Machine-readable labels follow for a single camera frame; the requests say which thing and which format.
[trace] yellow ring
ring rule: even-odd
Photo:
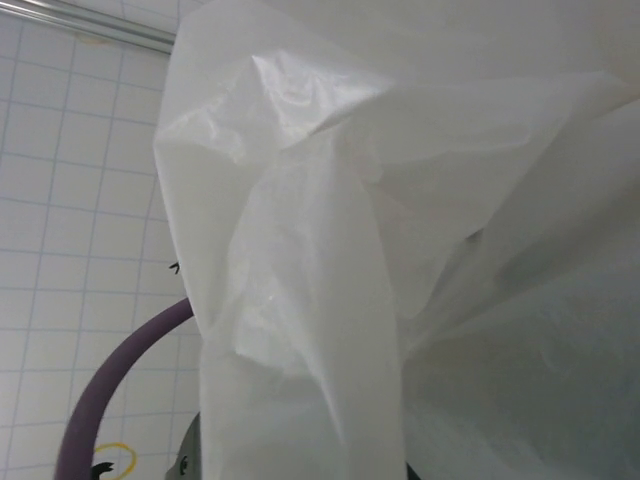
[[[133,450],[133,448],[129,447],[128,445],[125,445],[124,443],[120,443],[120,442],[104,443],[102,445],[99,445],[99,446],[96,447],[95,453],[101,452],[103,450],[107,450],[109,448],[121,448],[121,449],[126,450],[127,452],[129,452],[129,454],[131,455],[131,463],[129,464],[129,466],[127,467],[127,469],[124,472],[122,472],[117,477],[105,478],[104,479],[104,480],[122,480],[124,477],[126,477],[131,472],[133,472],[134,468],[136,468],[136,463],[138,463],[138,455]]]

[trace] bathroom wall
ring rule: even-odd
[[[151,149],[167,61],[0,15],[0,480],[49,480],[93,372],[185,295]],[[198,408],[198,351],[190,321],[112,399],[98,443],[137,452],[127,478],[173,462]]]

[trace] crumpled plastic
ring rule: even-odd
[[[154,149],[203,478],[640,478],[634,0],[217,0]]]

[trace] shower curtain rod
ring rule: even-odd
[[[0,0],[0,13],[170,54],[173,33],[58,0]]]

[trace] purple cable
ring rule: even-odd
[[[133,332],[109,355],[71,414],[60,445],[54,480],[91,480],[98,429],[116,388],[144,352],[192,316],[189,299],[180,300]]]

